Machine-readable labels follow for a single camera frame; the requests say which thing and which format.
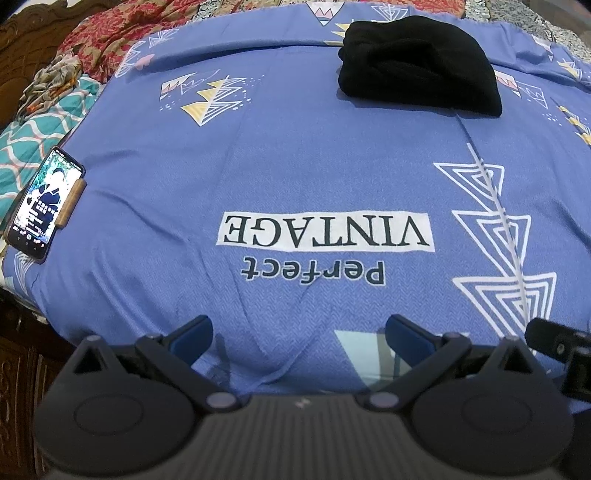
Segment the floral cloth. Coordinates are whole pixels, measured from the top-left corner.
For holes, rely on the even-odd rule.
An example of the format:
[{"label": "floral cloth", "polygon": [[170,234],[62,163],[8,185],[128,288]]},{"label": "floral cloth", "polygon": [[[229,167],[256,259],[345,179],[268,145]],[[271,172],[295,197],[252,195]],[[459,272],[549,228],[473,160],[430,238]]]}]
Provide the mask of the floral cloth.
[{"label": "floral cloth", "polygon": [[80,23],[57,54],[78,55],[84,73],[106,83],[136,41],[184,25],[199,4],[200,0],[127,0]]},{"label": "floral cloth", "polygon": [[47,67],[39,70],[20,99],[17,121],[24,124],[36,113],[49,107],[73,91],[82,75],[80,59],[72,55],[59,55]]}]

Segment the folded black fabric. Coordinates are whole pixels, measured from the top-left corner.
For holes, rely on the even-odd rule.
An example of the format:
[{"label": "folded black fabric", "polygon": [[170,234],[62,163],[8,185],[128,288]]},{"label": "folded black fabric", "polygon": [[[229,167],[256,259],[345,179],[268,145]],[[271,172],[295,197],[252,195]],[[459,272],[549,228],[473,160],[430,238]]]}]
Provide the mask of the folded black fabric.
[{"label": "folded black fabric", "polygon": [[418,15],[353,22],[339,57],[339,86],[349,96],[502,113],[490,62],[478,42],[455,25]]}]

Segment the geometric triangle pattern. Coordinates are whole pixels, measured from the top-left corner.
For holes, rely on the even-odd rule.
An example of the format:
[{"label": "geometric triangle pattern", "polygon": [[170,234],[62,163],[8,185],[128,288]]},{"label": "geometric triangle pattern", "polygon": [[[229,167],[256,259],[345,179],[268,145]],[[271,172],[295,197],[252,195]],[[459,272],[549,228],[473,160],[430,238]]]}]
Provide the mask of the geometric triangle pattern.
[{"label": "geometric triangle pattern", "polygon": [[343,6],[344,2],[306,2],[321,25],[326,26]]},{"label": "geometric triangle pattern", "polygon": [[485,171],[489,177],[486,179],[477,163],[433,163],[433,165],[488,212],[496,211],[495,198],[501,195],[505,179],[504,166],[486,165]]},{"label": "geometric triangle pattern", "polygon": [[408,8],[400,8],[390,4],[372,5],[371,8],[379,13],[386,22],[400,20],[408,14]]},{"label": "geometric triangle pattern", "polygon": [[534,87],[533,85],[528,85],[527,83],[523,82],[517,82],[517,86],[519,87],[519,90],[524,92],[532,100],[538,102],[546,110],[548,109],[548,103],[546,103],[544,92],[540,87]]},{"label": "geometric triangle pattern", "polygon": [[148,41],[150,42],[150,46],[148,48],[155,47],[156,45],[160,45],[161,43],[170,40],[176,32],[178,32],[178,28],[156,32],[149,37]]},{"label": "geometric triangle pattern", "polygon": [[232,85],[243,80],[245,78],[231,79],[227,76],[225,79],[209,82],[208,85],[212,88],[197,92],[206,100],[205,102],[191,103],[181,109],[187,112],[197,125],[202,127],[211,119],[242,103],[241,100],[233,102],[221,102],[220,100],[240,90],[242,87],[233,87]]},{"label": "geometric triangle pattern", "polygon": [[17,252],[14,255],[14,271],[17,275],[18,284],[25,295],[28,294],[25,275],[27,275],[27,271],[33,263],[34,261],[22,252]]},{"label": "geometric triangle pattern", "polygon": [[535,317],[550,318],[556,272],[522,277],[526,305],[517,276],[454,278],[454,285],[474,304],[499,336],[525,332]]},{"label": "geometric triangle pattern", "polygon": [[514,94],[521,98],[517,82],[515,81],[515,77],[513,77],[513,75],[509,75],[508,73],[503,72],[497,72],[496,70],[494,70],[494,72],[495,77],[499,83],[505,85],[506,87],[509,87]]},{"label": "geometric triangle pattern", "polygon": [[569,72],[577,80],[580,80],[583,76],[582,70],[578,68],[576,63],[573,61],[566,61],[565,59],[562,59],[562,61],[558,62],[558,65]]},{"label": "geometric triangle pattern", "polygon": [[[505,74],[497,75],[497,79],[504,84],[512,82]],[[543,92],[536,87],[521,84],[519,88],[538,103],[545,103]],[[452,282],[497,335],[523,334],[530,319],[550,317],[556,273],[523,274],[531,216],[507,215],[500,203],[505,168],[485,164],[472,145],[467,146],[474,164],[434,165],[485,208],[484,212],[453,210],[452,214],[502,276],[457,277]]]},{"label": "geometric triangle pattern", "polygon": [[509,229],[508,238],[503,217],[497,212],[453,210],[452,214],[504,277],[512,277],[517,274],[512,256],[513,251],[517,253],[519,258],[519,266],[523,267],[530,236],[530,215],[505,215]]},{"label": "geometric triangle pattern", "polygon": [[115,78],[122,77],[133,68],[135,65],[135,59],[141,55],[139,48],[144,43],[146,43],[145,40],[139,40],[127,51],[125,57],[121,61],[121,64],[119,64],[119,68],[117,68],[117,71],[115,72]]},{"label": "geometric triangle pattern", "polygon": [[581,130],[581,133],[576,132],[576,134],[587,144],[591,145],[591,129],[581,122],[578,115],[575,115],[573,112],[570,112],[569,109],[563,106],[559,106],[558,109],[565,114],[566,118],[568,119],[571,125],[574,125],[578,129]]}]

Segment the printed bedsheet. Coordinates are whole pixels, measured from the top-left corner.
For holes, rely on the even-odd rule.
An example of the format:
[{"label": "printed bedsheet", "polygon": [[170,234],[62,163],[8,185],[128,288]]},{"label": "printed bedsheet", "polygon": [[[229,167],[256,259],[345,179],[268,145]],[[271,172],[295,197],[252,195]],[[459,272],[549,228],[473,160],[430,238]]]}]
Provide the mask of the printed bedsheet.
[{"label": "printed bedsheet", "polygon": [[420,14],[309,2],[139,41],[66,145],[88,182],[67,228],[4,276],[74,342],[209,315],[194,368],[237,393],[382,385],[407,368],[393,313],[476,343],[536,316],[589,331],[591,68],[428,14],[480,42],[500,118],[343,95],[350,23]]}]

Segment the black plastic mount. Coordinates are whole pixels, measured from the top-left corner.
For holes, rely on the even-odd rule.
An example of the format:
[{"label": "black plastic mount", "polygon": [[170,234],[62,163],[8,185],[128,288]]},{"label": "black plastic mount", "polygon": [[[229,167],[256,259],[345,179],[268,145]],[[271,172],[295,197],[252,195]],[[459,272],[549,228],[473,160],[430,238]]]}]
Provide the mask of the black plastic mount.
[{"label": "black plastic mount", "polygon": [[[93,335],[38,406],[35,438],[60,479],[591,480],[591,417],[572,416],[565,397],[591,401],[586,337],[530,325],[528,345],[481,346],[393,315],[386,340],[412,368],[382,390],[240,400],[191,368],[212,343],[206,316],[129,346]],[[530,351],[558,341],[561,390]],[[408,456],[375,466],[387,437]]]}]

